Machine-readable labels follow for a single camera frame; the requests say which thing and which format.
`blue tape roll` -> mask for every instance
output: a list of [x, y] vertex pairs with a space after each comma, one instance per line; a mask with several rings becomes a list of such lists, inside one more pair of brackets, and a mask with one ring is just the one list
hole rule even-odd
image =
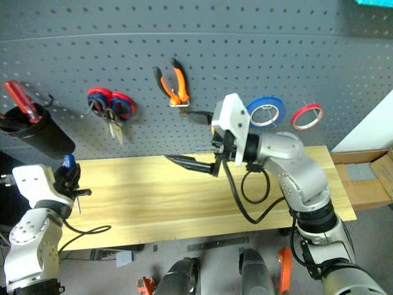
[[[273, 121], [270, 124], [268, 124], [267, 122], [270, 122], [271, 120], [268, 120], [266, 122], [254, 122], [252, 120], [252, 116], [254, 115], [254, 113], [258, 109], [262, 108], [262, 106], [266, 106], [266, 105], [270, 105], [276, 109], [276, 114], [272, 118]], [[251, 126], [257, 127], [257, 128], [273, 127], [273, 126], [277, 125], [278, 123], [280, 123], [282, 121], [282, 118], [284, 118], [284, 115], [285, 115], [284, 103], [282, 103], [282, 101], [276, 97], [257, 98], [256, 100], [251, 101], [249, 103], [249, 105], [247, 106], [247, 111], [251, 116], [251, 121], [250, 121]]]

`cable connector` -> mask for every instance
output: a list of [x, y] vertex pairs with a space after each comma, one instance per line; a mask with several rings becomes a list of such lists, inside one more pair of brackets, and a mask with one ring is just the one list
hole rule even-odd
[[263, 171], [262, 165], [249, 162], [246, 166], [247, 171], [260, 173]]
[[14, 186], [16, 185], [15, 178], [12, 174], [0, 175], [0, 184], [5, 186]]

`tape roll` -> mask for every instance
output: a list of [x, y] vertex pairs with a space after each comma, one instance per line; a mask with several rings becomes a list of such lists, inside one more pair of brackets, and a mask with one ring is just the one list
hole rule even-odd
[[[318, 114], [316, 114], [316, 118], [314, 120], [312, 120], [310, 123], [304, 124], [304, 125], [297, 125], [296, 121], [299, 119], [299, 117], [301, 115], [303, 115], [305, 112], [308, 111], [319, 111]], [[306, 106], [300, 108], [292, 117], [292, 119], [290, 120], [292, 126], [294, 129], [298, 130], [298, 131], [302, 131], [302, 130], [307, 130], [310, 128], [313, 128], [315, 125], [317, 125], [322, 118], [324, 117], [324, 109], [323, 107], [318, 104], [318, 103], [311, 103], [311, 104], [307, 104]]]
[[[274, 110], [274, 115], [267, 121], [257, 122], [253, 119], [254, 114], [260, 110], [265, 109], [270, 113], [270, 110]], [[251, 101], [247, 106], [248, 113], [250, 114], [250, 123], [252, 127], [273, 127], [281, 122], [285, 115], [284, 103], [276, 97], [261, 97], [254, 101]]]

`red screwdriver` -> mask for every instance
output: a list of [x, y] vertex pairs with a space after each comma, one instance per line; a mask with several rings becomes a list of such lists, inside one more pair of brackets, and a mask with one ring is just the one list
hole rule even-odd
[[37, 123], [41, 116], [38, 114], [31, 98], [27, 95], [19, 82], [15, 80], [7, 81], [5, 86], [8, 94], [14, 99], [22, 113], [29, 116], [29, 121], [31, 123]]

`white wall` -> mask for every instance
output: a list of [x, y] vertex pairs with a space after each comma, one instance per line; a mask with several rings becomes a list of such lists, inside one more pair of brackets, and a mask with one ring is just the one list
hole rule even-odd
[[393, 91], [383, 99], [333, 152], [386, 149], [393, 145]]

